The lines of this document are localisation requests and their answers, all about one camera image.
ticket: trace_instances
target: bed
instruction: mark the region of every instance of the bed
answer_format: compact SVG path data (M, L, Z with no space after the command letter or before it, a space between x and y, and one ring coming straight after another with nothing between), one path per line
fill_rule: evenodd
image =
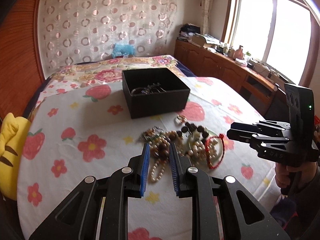
M181 114L216 134L225 135L233 121L263 120L222 81L186 77L183 72L187 69L177 65L168 55L113 59L67 66L52 75L33 111L30 140L20 162L17 200L26 239L84 177L110 176L139 155L142 132L154 126L164 130L181 128L175 122L177 113L131 119L122 92L122 70L169 68L191 89ZM106 86L111 90L107 97L91 100L99 98L92 95L93 87L98 91ZM88 155L81 142L95 144L97 151ZM270 210L280 195L274 181L274 163L258 158L247 144L227 137L224 142L226 152L221 165L215 170L201 168L218 178L235 176ZM129 240L191 239L191 199L175 196L169 167L158 182L148 181L144 198L129 199L128 205Z

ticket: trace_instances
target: window frame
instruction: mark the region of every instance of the window frame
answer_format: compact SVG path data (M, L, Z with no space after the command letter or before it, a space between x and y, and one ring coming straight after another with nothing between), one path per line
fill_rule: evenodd
M311 79L313 77L315 67L316 67L316 62L317 62L317 57L319 52L320 23L318 22L318 18L314 17L314 12L313 10L310 9L309 3L307 3L306 0L302 0L305 4L302 4L300 0L297 0L297 1L290 0L290 1L295 2L298 5L301 5L310 11L311 38L310 38L310 44L309 44L309 52L308 52L306 64L299 82L300 86L309 87L311 83ZM234 37L236 34L236 28L239 20L239 13L240 13L240 5L241 5L241 0L228 1L226 20L225 20L221 41L223 41L224 43L229 43L231 46L232 46L231 43L233 43ZM263 58L261 59L262 62L267 61L271 44L272 44L272 39L273 39L274 30L276 26L276 5L277 5L277 0L273 0L274 9L273 9L272 20L271 20L271 28L269 31L266 50Z

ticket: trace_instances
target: hand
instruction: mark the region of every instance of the hand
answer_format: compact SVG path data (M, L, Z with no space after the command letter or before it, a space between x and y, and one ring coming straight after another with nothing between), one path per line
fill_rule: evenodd
M289 172L302 171L301 178L298 183L298 188L303 188L306 184L313 180L316 175L317 169L318 164L312 162L305 162L298 168L276 163L276 184L280 188L286 188L290 185L290 179L288 177Z

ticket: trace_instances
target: red string bracelet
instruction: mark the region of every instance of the red string bracelet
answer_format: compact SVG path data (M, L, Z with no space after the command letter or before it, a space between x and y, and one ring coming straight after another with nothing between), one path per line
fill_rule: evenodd
M210 156L210 152L209 152L209 141L210 139L212 138L218 138L221 140L222 142L222 157L221 159L219 160L219 162L213 166L212 163L211 163L211 160L209 158ZM205 152L206 152L206 157L207 157L207 165L209 167L210 170L213 170L213 169L216 169L219 167L219 165L221 164L222 160L223 160L223 157L224 157L224 142L223 142L223 138L224 138L224 135L222 133L219 134L219 136L210 136L206 141L205 141Z

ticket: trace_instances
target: wooden headboard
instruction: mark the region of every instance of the wooden headboard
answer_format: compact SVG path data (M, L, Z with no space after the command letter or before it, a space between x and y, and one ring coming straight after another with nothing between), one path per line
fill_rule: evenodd
M37 41L39 0L16 0L0 25L0 119L21 116L44 82Z

